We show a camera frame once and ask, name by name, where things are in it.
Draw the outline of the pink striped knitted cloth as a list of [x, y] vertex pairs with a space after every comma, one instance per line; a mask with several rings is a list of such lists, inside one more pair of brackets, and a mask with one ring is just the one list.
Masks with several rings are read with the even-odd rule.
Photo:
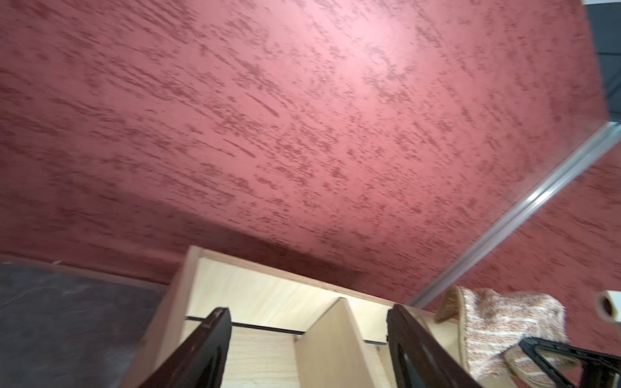
[[452, 318], [458, 321], [463, 368], [473, 379], [512, 374], [529, 387], [556, 385], [519, 346], [526, 338], [569, 342], [565, 308], [554, 297], [453, 286], [445, 293], [434, 321]]

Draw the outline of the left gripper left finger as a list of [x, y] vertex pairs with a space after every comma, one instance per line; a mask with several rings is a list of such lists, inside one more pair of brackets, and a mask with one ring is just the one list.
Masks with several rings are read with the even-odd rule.
[[214, 309], [140, 388], [220, 388], [231, 333], [230, 311]]

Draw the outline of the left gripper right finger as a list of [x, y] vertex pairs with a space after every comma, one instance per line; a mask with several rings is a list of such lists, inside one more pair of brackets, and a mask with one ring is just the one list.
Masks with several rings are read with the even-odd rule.
[[404, 306], [388, 310], [387, 328], [396, 386], [480, 388]]

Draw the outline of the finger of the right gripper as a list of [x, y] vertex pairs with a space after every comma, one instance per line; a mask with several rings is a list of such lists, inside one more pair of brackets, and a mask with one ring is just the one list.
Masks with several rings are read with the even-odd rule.
[[576, 365], [582, 371], [578, 387], [620, 387], [620, 357], [588, 349], [580, 349], [568, 344], [540, 338], [526, 338], [519, 348], [554, 383], [554, 387], [577, 387], [564, 375], [560, 367], [551, 361], [569, 363], [564, 369]]

